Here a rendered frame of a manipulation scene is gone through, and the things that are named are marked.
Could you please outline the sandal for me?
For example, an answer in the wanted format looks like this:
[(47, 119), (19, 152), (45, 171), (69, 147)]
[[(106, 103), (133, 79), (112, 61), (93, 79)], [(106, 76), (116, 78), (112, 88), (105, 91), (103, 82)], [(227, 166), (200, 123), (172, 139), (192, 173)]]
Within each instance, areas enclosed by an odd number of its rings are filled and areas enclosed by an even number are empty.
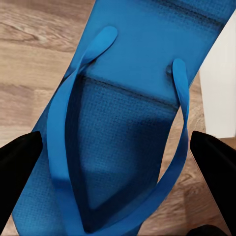
[[(31, 132), (43, 150), (12, 211), (19, 236), (137, 236), (188, 152), (189, 88), (236, 0), (96, 0)], [(158, 181), (171, 126), (184, 126)]]

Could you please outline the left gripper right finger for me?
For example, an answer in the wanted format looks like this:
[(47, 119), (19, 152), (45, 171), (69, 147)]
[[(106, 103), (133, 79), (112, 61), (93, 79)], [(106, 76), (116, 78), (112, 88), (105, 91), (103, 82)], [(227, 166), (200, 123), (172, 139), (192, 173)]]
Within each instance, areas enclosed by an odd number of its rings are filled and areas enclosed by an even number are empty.
[(236, 150), (199, 131), (192, 132), (190, 149), (232, 236), (236, 236)]

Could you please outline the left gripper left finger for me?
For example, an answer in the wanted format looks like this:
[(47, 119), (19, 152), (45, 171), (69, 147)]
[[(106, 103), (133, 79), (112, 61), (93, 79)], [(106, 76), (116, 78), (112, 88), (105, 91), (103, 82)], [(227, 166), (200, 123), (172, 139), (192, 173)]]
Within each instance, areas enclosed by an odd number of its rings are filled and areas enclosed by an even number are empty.
[(40, 131), (0, 148), (0, 236), (43, 150)]

